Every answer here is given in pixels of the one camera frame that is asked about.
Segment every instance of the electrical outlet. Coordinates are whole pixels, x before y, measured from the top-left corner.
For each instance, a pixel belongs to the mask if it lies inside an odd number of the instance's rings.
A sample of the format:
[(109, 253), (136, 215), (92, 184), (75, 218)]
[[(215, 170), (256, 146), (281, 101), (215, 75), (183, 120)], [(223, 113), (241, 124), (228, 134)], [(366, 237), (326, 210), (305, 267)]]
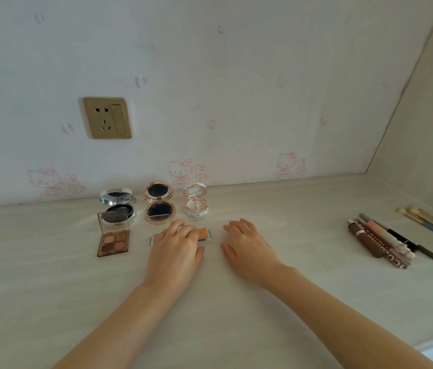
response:
[(83, 103), (93, 138), (131, 138), (125, 98), (85, 97)]

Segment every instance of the white wooden tabletop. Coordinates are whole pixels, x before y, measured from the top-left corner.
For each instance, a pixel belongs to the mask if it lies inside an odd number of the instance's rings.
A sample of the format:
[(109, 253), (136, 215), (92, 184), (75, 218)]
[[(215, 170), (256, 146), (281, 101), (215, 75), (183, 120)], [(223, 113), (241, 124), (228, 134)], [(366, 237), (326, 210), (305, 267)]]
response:
[[(128, 253), (97, 258), (95, 198), (0, 207), (0, 368), (50, 367), (97, 326), (144, 275), (149, 238), (136, 195)], [(412, 345), (433, 338), (433, 260), (399, 270), (347, 229), (365, 212), (433, 251), (433, 233), (394, 212), (409, 197), (366, 175), (208, 190), (211, 230), (189, 290), (133, 363), (140, 368), (339, 367), (286, 306), (232, 273), (219, 243), (245, 217), (288, 265)], [(171, 202), (183, 212), (177, 191)]]

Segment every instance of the white compact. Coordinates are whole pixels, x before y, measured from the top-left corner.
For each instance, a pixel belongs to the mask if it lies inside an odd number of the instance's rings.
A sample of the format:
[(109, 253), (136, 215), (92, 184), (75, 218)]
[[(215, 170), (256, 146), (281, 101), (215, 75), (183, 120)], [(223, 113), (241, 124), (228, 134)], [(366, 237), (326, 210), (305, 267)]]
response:
[(206, 194), (206, 186), (200, 182), (184, 189), (184, 197), (188, 199), (185, 205), (185, 212), (190, 217), (201, 217), (208, 213), (208, 202), (202, 197)]

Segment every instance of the silver compact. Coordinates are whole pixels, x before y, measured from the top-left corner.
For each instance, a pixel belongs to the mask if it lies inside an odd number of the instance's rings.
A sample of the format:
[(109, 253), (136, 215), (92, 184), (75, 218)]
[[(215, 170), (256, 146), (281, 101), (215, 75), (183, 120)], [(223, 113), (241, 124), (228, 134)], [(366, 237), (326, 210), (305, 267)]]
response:
[(104, 190), (102, 193), (100, 193), (98, 200), (101, 204), (111, 206), (106, 210), (106, 212), (112, 212), (117, 210), (123, 211), (124, 209), (126, 209), (128, 220), (136, 215), (136, 210), (131, 205), (131, 203), (136, 202), (136, 197), (129, 189), (113, 188)]

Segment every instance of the rose gold compact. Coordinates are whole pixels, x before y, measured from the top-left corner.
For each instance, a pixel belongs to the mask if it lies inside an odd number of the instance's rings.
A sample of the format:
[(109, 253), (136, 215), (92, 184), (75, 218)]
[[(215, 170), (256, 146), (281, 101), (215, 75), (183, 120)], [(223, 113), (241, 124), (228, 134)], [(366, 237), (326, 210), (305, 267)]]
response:
[(201, 217), (208, 213), (208, 202), (201, 198), (207, 192), (206, 186), (200, 182), (184, 189), (184, 197), (188, 198), (185, 205), (185, 212), (190, 217)]
[(98, 245), (97, 256), (120, 254), (129, 248), (128, 210), (121, 207), (114, 211), (99, 212), (97, 214), (102, 237)]
[(143, 198), (151, 203), (145, 210), (145, 219), (148, 223), (163, 224), (175, 216), (175, 206), (167, 202), (173, 194), (172, 185), (163, 181), (150, 182), (143, 189)]

